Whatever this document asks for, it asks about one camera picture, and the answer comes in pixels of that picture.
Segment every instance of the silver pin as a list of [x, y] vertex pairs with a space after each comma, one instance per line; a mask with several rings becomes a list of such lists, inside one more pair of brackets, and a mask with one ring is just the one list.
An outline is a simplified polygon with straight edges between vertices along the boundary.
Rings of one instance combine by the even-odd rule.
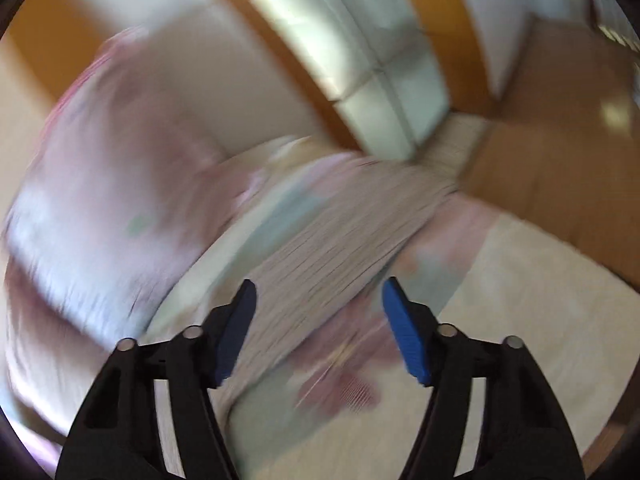
[[136, 340], [130, 337], [126, 337], [118, 341], [116, 348], [121, 352], [126, 352], [131, 350], [136, 345]]
[[202, 327], [199, 327], [198, 325], [188, 326], [182, 331], [182, 335], [185, 336], [185, 338], [187, 339], [197, 339], [203, 333], [204, 331], [202, 330]]
[[458, 329], [452, 324], [443, 323], [438, 327], [438, 333], [444, 337], [453, 337], [458, 333]]
[[504, 342], [507, 343], [507, 346], [515, 349], [522, 348], [524, 346], [524, 341], [516, 335], [508, 336]]

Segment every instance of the brown floor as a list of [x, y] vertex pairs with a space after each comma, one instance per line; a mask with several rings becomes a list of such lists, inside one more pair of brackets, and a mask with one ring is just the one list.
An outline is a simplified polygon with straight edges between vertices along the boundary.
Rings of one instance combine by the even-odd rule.
[[[632, 74], [630, 53], [610, 41], [583, 28], [536, 23], [462, 187], [640, 286], [640, 118]], [[628, 394], [585, 456], [588, 471], [640, 405], [640, 394]]]

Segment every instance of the bed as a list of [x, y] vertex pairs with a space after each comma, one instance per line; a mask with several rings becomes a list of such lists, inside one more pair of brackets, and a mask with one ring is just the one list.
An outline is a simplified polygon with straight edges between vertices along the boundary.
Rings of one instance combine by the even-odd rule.
[[[590, 446], [640, 354], [631, 288], [428, 167], [303, 134], [223, 153], [149, 82], [144, 44], [119, 36], [63, 97], [9, 214], [7, 359], [23, 402], [66, 433], [119, 338], [171, 338], [249, 277], [256, 317], [210, 394], [242, 478], [398, 478], [429, 391], [382, 313], [396, 276], [473, 338], [521, 336]], [[181, 475], [164, 406], [165, 463]]]

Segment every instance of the pink pillow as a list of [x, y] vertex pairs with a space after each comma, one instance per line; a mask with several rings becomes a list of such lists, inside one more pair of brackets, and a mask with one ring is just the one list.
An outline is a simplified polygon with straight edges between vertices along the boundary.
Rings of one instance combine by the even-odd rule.
[[47, 120], [6, 226], [44, 300], [109, 349], [145, 329], [251, 181], [156, 73], [140, 32], [111, 40]]

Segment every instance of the red flower print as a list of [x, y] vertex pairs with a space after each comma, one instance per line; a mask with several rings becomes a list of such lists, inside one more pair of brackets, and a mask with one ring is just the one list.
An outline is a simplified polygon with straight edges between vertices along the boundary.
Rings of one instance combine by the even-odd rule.
[[297, 370], [314, 370], [298, 391], [298, 404], [317, 406], [327, 416], [343, 408], [359, 411], [380, 402], [366, 365], [388, 367], [400, 352], [384, 313], [371, 313], [370, 297], [356, 296], [289, 356]]

